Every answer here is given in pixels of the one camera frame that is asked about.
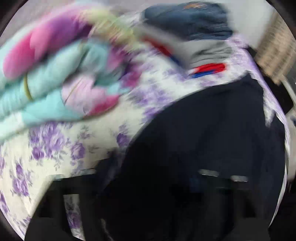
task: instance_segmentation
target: black garment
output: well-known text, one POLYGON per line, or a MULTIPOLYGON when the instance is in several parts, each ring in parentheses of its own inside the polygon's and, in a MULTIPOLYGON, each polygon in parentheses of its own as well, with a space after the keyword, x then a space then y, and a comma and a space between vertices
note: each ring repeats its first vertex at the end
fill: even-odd
POLYGON ((25 241, 74 240, 61 201, 70 193, 79 194, 87 241, 269 241, 284 138, 276 117, 266 127, 263 90, 250 75, 196 92, 141 131, 105 189, 108 165, 97 174, 55 181, 25 241), (218 177, 200 174, 209 170, 218 177), (231 181, 234 175, 248 181, 231 181))
POLYGON ((248 74, 189 95, 157 115, 131 144, 98 212, 116 241, 190 240, 197 235, 192 230, 205 190, 199 170, 206 169, 221 178, 248 177, 258 209, 270 223, 284 160, 284 126, 274 117, 266 127, 263 90, 248 74), (177 223, 186 223, 187 236, 174 228, 177 223))

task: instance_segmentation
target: yellow trim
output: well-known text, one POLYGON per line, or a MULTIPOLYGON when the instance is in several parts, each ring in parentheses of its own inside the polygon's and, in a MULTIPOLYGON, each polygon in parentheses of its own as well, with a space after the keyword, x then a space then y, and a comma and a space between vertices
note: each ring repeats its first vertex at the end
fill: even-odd
POLYGON ((30 94, 30 90, 29 90, 29 86, 28 86, 28 74, 26 74, 24 76, 24 89, 25 89, 25 94, 26 94, 28 100, 32 101, 33 98, 30 94))

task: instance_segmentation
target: pink fabric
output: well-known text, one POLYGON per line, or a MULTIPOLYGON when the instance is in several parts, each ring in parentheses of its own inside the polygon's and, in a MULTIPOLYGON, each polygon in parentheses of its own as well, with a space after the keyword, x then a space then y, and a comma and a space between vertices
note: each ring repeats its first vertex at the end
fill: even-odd
POLYGON ((114 69, 118 68, 126 58, 126 54, 122 51, 118 51, 117 48, 112 47, 107 59, 107 69, 112 72, 114 69))
POLYGON ((57 51, 81 33, 89 33, 89 26, 77 17, 85 9, 102 7, 97 3, 70 4, 57 9, 35 22, 26 36, 12 47, 3 61, 3 73, 15 80, 31 69, 46 54, 57 51))
POLYGON ((3 63, 4 75, 12 80, 18 78, 47 53, 55 52, 74 40, 85 26, 65 16, 37 26, 9 51, 3 63))
POLYGON ((95 77, 78 74, 67 80, 62 87, 65 106, 85 115, 97 115, 118 103, 119 95, 107 96, 104 88, 94 86, 95 77))
POLYGON ((130 67, 127 73, 121 78, 123 87, 135 88, 139 84, 139 80, 142 74, 142 70, 139 65, 130 63, 130 67))

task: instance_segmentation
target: clothing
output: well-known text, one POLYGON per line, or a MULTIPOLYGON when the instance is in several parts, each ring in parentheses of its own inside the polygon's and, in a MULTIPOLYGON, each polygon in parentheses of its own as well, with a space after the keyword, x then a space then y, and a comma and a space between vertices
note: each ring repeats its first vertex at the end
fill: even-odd
POLYGON ((217 240, 216 225, 229 225, 219 213, 212 213, 211 232, 197 231, 201 170, 245 177, 270 223, 285 172, 284 127, 276 116, 265 125, 263 90, 249 74, 179 100, 137 135, 100 196, 108 234, 117 241, 217 240))
POLYGON ((159 4, 145 9, 143 17, 146 23, 185 40, 225 40, 232 35, 227 12, 217 3, 159 4))
POLYGON ((226 64, 219 63, 219 64, 205 64, 194 69, 188 71, 189 74, 197 74, 202 73, 205 71, 212 71, 213 73, 219 73, 224 71, 226 68, 226 64))
POLYGON ((209 74, 214 74, 214 73, 215 73, 214 71, 204 71, 204 72, 199 72, 199 73, 192 74, 192 75, 190 75, 190 77, 191 78, 198 78, 198 77, 202 77, 202 76, 209 75, 209 74))
POLYGON ((167 48, 185 69, 193 69, 205 64, 221 63, 228 58, 232 49, 222 40, 184 41, 161 29, 148 24, 135 26, 135 31, 146 39, 157 42, 167 48))

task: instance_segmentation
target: pastel blanket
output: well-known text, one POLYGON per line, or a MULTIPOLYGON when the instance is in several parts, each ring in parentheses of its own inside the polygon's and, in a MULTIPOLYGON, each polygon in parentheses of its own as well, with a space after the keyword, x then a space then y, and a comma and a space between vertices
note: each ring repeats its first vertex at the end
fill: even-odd
MULTIPOLYGON (((99 21, 114 19, 106 10, 89 8, 93 9, 102 13, 99 21)), ((47 121, 76 121, 102 114, 137 86, 141 70, 136 52, 125 48, 131 32, 125 35, 118 29, 112 36, 90 37, 92 25, 96 24, 96 31, 99 26, 94 19, 81 21, 87 19, 85 12, 77 20, 78 12, 77 8, 60 11, 27 35, 22 33, 28 31, 25 27, 0 49, 0 83, 4 86, 0 140, 47 121), (41 27, 49 28, 44 40, 41 27)))

